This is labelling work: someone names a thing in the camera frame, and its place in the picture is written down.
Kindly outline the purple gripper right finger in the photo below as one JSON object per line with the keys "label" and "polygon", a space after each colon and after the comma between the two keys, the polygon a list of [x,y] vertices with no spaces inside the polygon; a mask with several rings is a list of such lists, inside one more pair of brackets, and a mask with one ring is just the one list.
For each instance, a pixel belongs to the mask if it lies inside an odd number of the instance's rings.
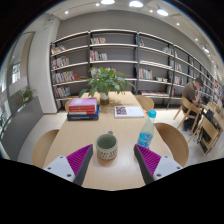
{"label": "purple gripper right finger", "polygon": [[152,183],[182,169],[182,166],[170,156],[160,156],[140,145],[134,146],[134,154],[145,184]]}

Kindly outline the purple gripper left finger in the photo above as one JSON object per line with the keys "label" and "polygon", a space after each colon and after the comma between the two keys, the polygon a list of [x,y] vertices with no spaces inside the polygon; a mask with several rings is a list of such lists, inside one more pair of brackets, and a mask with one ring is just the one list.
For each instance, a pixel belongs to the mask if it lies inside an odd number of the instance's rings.
{"label": "purple gripper left finger", "polygon": [[68,156],[59,155],[44,170],[81,186],[92,155],[93,145],[90,144]]}

